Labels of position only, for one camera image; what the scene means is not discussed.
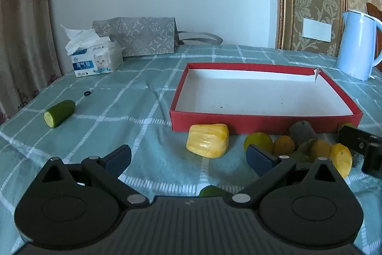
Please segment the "patterned beige curtain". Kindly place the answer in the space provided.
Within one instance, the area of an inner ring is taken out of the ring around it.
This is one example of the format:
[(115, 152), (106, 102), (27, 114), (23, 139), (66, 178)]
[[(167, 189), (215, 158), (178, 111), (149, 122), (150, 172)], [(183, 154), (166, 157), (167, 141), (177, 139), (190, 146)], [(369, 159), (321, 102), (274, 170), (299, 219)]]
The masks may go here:
[(61, 75), (48, 0), (1, 0), (1, 122)]

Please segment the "green avocado wedge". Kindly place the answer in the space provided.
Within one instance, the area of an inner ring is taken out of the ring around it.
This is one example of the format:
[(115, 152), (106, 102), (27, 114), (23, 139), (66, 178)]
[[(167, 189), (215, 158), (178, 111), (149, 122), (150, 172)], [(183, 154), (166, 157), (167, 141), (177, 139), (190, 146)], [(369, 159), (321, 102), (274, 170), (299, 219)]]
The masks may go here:
[(208, 185), (199, 192), (199, 197), (230, 197), (232, 194), (214, 185)]

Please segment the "red shallow cardboard box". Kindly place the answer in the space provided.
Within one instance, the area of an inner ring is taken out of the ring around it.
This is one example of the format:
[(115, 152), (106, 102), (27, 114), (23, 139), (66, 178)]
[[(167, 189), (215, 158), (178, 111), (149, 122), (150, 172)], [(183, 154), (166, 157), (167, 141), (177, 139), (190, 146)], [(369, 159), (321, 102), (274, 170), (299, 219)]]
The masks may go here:
[(172, 129), (225, 124), (232, 134), (283, 135), (298, 121), (316, 133), (359, 125), (363, 112), (320, 67), (187, 63), (170, 106)]

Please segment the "light blue electric kettle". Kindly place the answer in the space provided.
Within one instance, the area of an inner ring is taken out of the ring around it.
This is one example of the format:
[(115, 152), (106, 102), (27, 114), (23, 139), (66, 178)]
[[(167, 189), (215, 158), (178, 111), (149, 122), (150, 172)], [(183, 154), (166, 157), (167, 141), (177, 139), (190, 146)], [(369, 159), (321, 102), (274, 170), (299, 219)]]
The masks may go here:
[(343, 13), (344, 29), (337, 57), (337, 68), (361, 81), (370, 78), (372, 69), (381, 63), (381, 54), (375, 55), (377, 30), (381, 21), (357, 10)]

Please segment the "cat print tissue box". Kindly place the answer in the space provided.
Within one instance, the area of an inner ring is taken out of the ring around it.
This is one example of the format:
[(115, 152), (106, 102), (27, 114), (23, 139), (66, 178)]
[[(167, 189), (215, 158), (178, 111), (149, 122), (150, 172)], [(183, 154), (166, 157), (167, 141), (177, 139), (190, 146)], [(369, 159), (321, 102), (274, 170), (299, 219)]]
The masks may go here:
[(109, 36), (100, 37), (93, 28), (61, 27), (69, 39), (65, 49), (77, 78), (112, 73), (122, 64), (122, 48)]

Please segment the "cut cucumber piece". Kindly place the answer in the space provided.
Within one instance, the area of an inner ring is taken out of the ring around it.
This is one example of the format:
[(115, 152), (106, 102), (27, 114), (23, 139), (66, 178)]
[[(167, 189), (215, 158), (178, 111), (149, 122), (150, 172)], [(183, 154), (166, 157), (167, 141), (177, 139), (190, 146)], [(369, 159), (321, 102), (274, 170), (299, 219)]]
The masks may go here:
[(74, 101), (64, 100), (46, 110), (43, 114), (43, 119), (48, 127), (58, 127), (74, 113), (75, 108), (76, 103)]

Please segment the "large yellow jackfruit piece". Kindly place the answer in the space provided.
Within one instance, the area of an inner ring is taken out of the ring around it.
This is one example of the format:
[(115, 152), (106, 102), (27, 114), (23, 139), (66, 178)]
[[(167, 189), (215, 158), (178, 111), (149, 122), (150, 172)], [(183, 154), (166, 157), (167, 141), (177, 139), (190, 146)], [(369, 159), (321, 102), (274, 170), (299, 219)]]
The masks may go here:
[(206, 158), (222, 157), (228, 150), (229, 130), (225, 124), (195, 124), (188, 131), (188, 151)]

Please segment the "small yellow jackfruit piece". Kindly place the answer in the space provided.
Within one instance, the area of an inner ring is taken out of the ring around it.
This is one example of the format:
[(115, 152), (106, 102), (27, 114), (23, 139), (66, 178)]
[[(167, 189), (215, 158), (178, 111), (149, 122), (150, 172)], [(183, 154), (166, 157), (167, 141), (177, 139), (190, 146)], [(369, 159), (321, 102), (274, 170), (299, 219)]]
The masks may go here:
[(342, 178), (346, 178), (352, 168), (352, 154), (350, 150), (340, 144), (334, 144), (329, 149), (329, 159)]

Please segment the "white wall switch panel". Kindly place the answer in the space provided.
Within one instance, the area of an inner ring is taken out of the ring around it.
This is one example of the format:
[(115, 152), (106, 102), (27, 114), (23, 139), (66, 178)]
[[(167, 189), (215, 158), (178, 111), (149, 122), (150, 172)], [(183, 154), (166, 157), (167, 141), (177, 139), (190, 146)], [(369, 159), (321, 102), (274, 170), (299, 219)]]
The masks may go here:
[(318, 41), (331, 41), (332, 25), (316, 21), (314, 19), (304, 18), (302, 22), (302, 37), (315, 39)]

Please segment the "green round fruit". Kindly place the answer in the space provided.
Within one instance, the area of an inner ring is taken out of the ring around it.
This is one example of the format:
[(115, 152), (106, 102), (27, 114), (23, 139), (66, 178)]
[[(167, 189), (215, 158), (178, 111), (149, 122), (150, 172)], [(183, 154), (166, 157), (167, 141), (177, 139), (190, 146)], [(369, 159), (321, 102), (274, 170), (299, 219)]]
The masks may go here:
[(343, 127), (345, 127), (345, 126), (355, 128), (355, 126), (351, 122), (345, 122), (345, 123), (339, 124), (337, 131), (340, 132), (340, 130), (343, 129)]
[(244, 151), (247, 151), (249, 145), (254, 144), (260, 147), (262, 150), (268, 153), (273, 152), (273, 140), (272, 138), (263, 132), (256, 132), (248, 135), (244, 140)]

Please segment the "green lime wedge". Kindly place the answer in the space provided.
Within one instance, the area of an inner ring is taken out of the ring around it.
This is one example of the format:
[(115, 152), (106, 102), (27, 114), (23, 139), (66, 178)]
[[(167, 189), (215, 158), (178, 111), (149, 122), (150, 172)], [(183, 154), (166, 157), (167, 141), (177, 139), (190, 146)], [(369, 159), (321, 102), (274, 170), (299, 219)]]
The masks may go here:
[(311, 147), (318, 141), (317, 138), (310, 138), (297, 147), (297, 150), (291, 154), (291, 157), (299, 163), (310, 163), (309, 153)]

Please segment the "tan longan fruit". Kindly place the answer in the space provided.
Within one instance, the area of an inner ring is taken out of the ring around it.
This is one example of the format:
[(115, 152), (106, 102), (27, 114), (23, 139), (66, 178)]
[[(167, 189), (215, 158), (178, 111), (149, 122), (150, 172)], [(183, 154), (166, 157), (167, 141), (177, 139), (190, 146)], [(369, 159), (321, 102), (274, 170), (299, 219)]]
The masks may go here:
[(312, 143), (309, 149), (309, 160), (311, 163), (315, 162), (320, 157), (328, 158), (330, 154), (330, 145), (327, 141), (317, 140)]

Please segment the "grey patterned paper bag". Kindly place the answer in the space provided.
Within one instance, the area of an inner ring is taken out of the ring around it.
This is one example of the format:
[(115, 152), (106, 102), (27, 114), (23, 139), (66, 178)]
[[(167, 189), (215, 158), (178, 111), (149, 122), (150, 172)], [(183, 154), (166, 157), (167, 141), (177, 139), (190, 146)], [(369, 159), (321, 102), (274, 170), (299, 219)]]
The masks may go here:
[(93, 21), (92, 28), (100, 37), (117, 41), (125, 58), (172, 54), (186, 43), (215, 46), (223, 43), (215, 34), (179, 30), (173, 17), (115, 17)]

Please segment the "orange brown round fruit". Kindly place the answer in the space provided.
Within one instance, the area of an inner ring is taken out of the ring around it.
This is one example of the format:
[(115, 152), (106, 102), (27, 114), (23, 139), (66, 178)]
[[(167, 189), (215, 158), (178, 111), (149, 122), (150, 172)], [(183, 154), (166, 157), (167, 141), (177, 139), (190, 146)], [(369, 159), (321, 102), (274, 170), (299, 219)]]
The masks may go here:
[(273, 143), (273, 155), (290, 155), (295, 151), (295, 143), (290, 136), (282, 135)]

